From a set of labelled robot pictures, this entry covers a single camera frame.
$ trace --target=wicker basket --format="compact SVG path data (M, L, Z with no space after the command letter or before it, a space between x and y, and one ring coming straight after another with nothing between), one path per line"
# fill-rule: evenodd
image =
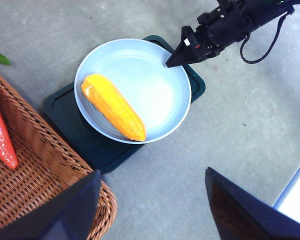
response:
M19 160L16 170L0 161L0 228L38 208L92 169L0 75L0 111ZM87 239L98 240L115 220L117 202L102 182Z

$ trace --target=white bowl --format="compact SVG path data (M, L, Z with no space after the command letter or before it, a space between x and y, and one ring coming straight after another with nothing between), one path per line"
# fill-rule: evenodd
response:
M167 68L170 53L152 42L118 39L91 51L80 64L74 95L80 112L98 132L128 144L160 140L176 130L191 103L191 86L182 66ZM119 89L146 127L146 140L133 141L118 132L85 98L81 84L90 74L106 76Z

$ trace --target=yellow corn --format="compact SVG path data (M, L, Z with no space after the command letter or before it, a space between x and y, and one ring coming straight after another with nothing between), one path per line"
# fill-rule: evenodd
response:
M81 90L86 99L124 136L146 140L146 127L113 83L101 74L85 77Z

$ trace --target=black cable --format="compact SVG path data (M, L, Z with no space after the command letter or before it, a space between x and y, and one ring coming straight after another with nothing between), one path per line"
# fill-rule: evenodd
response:
M272 41L272 43L270 45L270 48L268 49L268 51L262 57L260 57L257 60L251 61L251 60L245 59L245 57L244 57L243 49L244 49L245 44L250 39L250 33L247 33L246 34L246 39L243 41L243 43L242 43L242 45L240 47L240 55L241 55L242 60L244 62L246 62L247 64L257 64L257 63L261 62L263 59L265 59L269 55L269 53L271 52L272 48L274 47L274 45L275 45L275 43L276 43L276 41L277 41L277 39L279 37L281 27L282 27L284 21L286 20L286 17L288 15L291 15L292 13L293 13L293 10L289 10L286 14L284 14L282 17L280 17L280 19L278 21L278 26L277 26L277 29L276 29L275 37L274 37L274 39L273 39L273 41Z

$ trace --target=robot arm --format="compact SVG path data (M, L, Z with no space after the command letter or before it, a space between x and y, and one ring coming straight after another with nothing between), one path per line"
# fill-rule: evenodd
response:
M197 20L199 26L196 32L191 26L181 28L181 42L166 62L170 67L193 64L216 57L226 47L235 42L249 40L250 33L267 24L273 19L285 14L279 21L276 38L269 51L256 61L265 58L278 38L281 25L286 15L295 12L293 5L300 4L300 0L217 0L219 7L211 12L201 14Z

